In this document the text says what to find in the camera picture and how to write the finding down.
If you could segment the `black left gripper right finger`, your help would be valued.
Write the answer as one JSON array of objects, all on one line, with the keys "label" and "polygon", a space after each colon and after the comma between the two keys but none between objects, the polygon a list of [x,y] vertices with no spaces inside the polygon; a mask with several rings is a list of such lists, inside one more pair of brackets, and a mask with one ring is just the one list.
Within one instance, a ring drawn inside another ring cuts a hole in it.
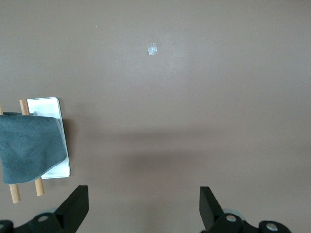
[{"label": "black left gripper right finger", "polygon": [[209,187],[200,188],[199,212],[204,233],[290,233],[285,225],[262,221],[257,227],[234,213],[225,213]]}]

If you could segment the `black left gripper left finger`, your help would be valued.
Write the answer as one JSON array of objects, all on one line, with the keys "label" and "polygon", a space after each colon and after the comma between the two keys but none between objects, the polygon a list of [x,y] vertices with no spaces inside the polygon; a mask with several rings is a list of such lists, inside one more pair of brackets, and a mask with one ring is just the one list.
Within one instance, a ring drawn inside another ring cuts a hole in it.
[{"label": "black left gripper left finger", "polygon": [[75,233],[89,211],[88,186],[78,186],[53,212],[42,213],[22,226],[18,233]]}]

